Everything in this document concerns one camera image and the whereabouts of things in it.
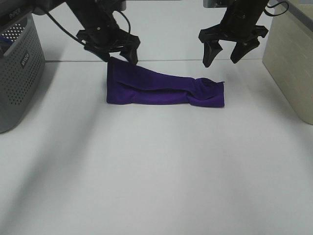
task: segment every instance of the folded cloth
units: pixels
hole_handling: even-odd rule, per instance
[[[111,57],[107,102],[110,104],[181,104],[224,106],[224,84],[157,73]]]

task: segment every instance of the white wall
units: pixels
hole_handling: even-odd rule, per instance
[[[181,1],[128,1],[125,14],[132,24],[132,34],[141,40],[138,49],[140,60],[201,60],[203,44],[198,39],[201,29],[218,24],[225,13],[223,9],[203,8],[202,0]],[[54,9],[51,14],[71,33],[76,34],[81,25],[66,4]],[[115,14],[117,22],[127,29],[125,20]],[[81,45],[58,29],[47,16],[34,16],[46,60],[99,60]],[[271,18],[262,16],[259,23],[270,27]],[[266,39],[261,46],[250,52],[246,59],[263,57]],[[229,59],[235,46],[221,42],[224,51],[217,59]]]

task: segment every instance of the white tabletop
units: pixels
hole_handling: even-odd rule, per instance
[[[201,29],[219,24],[225,8],[203,8],[202,0],[181,1],[127,1],[124,12],[132,24],[132,34],[138,35],[141,45],[138,58],[146,60],[202,59],[203,44],[198,39]],[[66,4],[51,14],[72,34],[83,29]],[[125,20],[114,14],[118,24],[127,30]],[[48,61],[100,61],[63,33],[47,16],[34,16],[37,31]],[[270,29],[271,17],[263,16],[258,24]],[[262,59],[267,37],[260,37],[261,45],[245,59]],[[235,47],[233,42],[221,41],[223,51],[217,59],[229,59]]]
[[[47,63],[0,135],[1,235],[313,233],[313,126],[261,60],[139,65],[225,81],[226,106],[109,105],[105,63]]]

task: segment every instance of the basket label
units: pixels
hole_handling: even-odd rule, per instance
[[[30,57],[30,55],[29,55],[28,51],[26,51],[25,55],[23,56],[23,59],[22,59],[21,62],[20,62],[21,67],[22,67],[23,69],[25,68],[27,62],[29,61],[29,57]]]

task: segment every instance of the white table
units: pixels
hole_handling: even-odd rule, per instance
[[[1,235],[311,235],[313,126],[261,60],[140,62],[226,107],[109,105],[106,64],[47,63],[0,135]]]

